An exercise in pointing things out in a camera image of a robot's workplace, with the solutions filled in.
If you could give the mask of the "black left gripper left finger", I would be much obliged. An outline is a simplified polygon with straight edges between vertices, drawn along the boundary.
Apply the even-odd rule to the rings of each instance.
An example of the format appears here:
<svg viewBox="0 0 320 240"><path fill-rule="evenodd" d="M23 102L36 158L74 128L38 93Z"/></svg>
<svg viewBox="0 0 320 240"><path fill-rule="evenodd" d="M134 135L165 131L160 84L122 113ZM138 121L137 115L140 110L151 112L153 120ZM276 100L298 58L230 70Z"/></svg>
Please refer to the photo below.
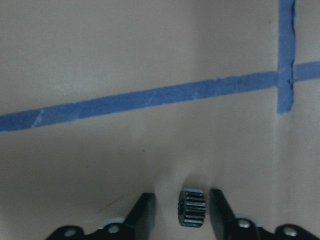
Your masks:
<svg viewBox="0 0 320 240"><path fill-rule="evenodd" d="M155 224L155 194L143 193L123 222L111 222L86 234L75 225L57 228L48 240L148 240Z"/></svg>

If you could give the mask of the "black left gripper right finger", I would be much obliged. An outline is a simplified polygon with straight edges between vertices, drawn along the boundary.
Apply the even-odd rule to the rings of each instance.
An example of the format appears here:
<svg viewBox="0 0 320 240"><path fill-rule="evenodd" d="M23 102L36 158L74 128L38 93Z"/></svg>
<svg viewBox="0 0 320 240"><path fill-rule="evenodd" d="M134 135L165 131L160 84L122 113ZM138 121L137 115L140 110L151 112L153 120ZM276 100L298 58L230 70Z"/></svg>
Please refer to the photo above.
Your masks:
<svg viewBox="0 0 320 240"><path fill-rule="evenodd" d="M217 240L318 240L319 237L295 224L283 224L274 232L265 230L248 217L236 216L222 190L212 188L210 222Z"/></svg>

